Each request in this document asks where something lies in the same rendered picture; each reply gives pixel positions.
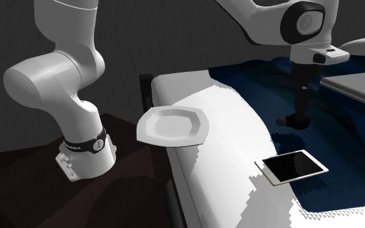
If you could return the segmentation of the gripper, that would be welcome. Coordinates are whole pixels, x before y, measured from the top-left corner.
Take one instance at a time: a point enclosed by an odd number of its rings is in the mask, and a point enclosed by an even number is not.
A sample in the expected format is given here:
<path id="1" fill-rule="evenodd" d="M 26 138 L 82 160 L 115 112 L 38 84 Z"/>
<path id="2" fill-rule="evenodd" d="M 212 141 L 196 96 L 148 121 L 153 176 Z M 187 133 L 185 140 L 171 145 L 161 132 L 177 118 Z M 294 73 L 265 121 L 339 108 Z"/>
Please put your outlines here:
<path id="1" fill-rule="evenodd" d="M 296 84 L 295 110 L 296 116 L 304 116 L 309 105 L 309 88 L 307 85 L 315 78 L 320 77 L 323 66 L 317 64 L 293 63 L 291 79 Z"/>

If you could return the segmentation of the small black object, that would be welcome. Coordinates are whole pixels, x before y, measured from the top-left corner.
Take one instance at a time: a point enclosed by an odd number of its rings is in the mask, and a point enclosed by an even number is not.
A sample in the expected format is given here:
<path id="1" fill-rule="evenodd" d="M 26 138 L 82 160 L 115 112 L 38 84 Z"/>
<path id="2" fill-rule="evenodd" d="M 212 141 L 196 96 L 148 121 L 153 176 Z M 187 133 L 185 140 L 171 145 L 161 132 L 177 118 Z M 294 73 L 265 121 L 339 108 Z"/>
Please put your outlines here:
<path id="1" fill-rule="evenodd" d="M 309 127 L 311 120 L 308 116 L 304 115 L 301 120 L 296 118 L 296 114 L 292 114 L 286 117 L 279 117 L 276 119 L 278 126 L 286 126 L 295 130 L 304 130 Z"/>

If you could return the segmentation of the dark blue blanket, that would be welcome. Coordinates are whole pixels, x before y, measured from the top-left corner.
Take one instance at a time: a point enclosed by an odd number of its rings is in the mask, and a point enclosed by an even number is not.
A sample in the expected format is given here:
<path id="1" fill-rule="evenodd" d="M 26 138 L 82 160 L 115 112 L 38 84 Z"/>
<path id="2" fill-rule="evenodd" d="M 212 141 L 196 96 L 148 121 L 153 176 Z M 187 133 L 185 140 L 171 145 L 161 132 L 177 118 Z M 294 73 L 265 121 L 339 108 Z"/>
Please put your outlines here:
<path id="1" fill-rule="evenodd" d="M 309 86 L 306 130 L 278 126 L 276 118 L 294 112 L 295 84 L 286 58 L 253 60 L 209 69 L 211 78 L 234 88 L 258 113 L 279 154 L 304 149 L 328 173 L 292 182 L 300 205 L 309 212 L 365 206 L 365 105 Z"/>

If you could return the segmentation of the white tablet with black screen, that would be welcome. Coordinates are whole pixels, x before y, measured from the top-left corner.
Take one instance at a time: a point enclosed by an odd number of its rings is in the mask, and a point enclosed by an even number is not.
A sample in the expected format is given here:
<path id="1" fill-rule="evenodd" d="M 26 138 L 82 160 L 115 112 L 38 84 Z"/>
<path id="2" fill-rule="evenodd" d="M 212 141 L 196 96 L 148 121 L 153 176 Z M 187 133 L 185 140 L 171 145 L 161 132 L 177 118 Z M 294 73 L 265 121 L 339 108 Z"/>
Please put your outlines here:
<path id="1" fill-rule="evenodd" d="M 255 160 L 254 163 L 273 186 L 325 174 L 329 171 L 306 150 Z"/>

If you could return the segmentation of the bed with white sheet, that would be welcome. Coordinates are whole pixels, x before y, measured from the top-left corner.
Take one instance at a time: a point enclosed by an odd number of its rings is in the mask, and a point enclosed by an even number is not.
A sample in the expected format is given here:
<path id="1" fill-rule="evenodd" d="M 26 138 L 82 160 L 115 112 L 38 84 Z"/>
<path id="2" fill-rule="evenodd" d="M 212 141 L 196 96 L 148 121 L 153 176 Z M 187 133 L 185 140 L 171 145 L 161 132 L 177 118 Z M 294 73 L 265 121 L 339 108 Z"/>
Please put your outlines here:
<path id="1" fill-rule="evenodd" d="M 357 73 L 365 73 L 365 56 L 325 66 L 313 81 L 349 98 L 320 80 Z M 273 186 L 267 180 L 254 161 L 280 155 L 268 128 L 239 92 L 211 78 L 209 69 L 142 74 L 139 79 L 145 112 L 186 106 L 201 109 L 209 121 L 203 144 L 167 148 L 181 204 L 178 213 L 187 228 L 365 228 L 365 206 L 309 212 L 300 205 L 292 182 Z"/>

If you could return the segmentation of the white octagonal plate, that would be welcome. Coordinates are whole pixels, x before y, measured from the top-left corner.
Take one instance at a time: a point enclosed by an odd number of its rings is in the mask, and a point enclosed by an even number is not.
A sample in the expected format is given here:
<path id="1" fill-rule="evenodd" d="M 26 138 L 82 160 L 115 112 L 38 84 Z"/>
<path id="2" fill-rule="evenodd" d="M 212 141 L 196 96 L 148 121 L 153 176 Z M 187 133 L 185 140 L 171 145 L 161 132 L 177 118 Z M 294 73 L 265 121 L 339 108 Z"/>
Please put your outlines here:
<path id="1" fill-rule="evenodd" d="M 139 119 L 136 139 L 155 146 L 180 148 L 203 144 L 208 131 L 209 121 L 201 109 L 158 106 Z"/>

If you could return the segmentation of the dark brown robot stand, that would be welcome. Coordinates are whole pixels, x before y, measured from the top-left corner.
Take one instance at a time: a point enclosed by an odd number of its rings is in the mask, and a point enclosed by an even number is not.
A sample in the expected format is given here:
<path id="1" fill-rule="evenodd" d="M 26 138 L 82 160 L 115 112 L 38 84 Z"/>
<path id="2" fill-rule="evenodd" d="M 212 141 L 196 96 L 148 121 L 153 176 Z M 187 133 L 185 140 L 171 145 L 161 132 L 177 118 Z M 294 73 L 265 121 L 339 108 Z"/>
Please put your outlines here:
<path id="1" fill-rule="evenodd" d="M 104 175 L 71 182 L 56 162 L 61 140 L 0 153 L 0 228 L 171 228 L 162 147 L 138 142 L 136 126 L 104 114 L 117 147 Z"/>

